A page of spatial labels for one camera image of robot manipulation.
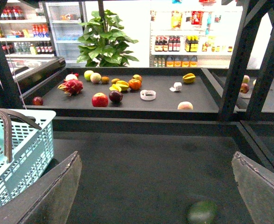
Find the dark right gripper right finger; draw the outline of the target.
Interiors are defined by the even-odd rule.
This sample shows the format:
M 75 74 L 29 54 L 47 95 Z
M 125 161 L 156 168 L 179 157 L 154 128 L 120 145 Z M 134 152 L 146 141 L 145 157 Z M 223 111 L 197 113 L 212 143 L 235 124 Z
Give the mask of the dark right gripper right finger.
M 274 224 L 274 173 L 241 152 L 233 155 L 238 191 L 255 224 Z

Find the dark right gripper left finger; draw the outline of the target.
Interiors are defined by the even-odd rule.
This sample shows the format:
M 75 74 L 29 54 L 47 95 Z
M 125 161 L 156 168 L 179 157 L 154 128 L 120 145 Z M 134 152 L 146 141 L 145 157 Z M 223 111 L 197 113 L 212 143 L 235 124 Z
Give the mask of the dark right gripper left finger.
M 0 224 L 64 224 L 74 202 L 82 162 L 77 151 L 0 207 Z

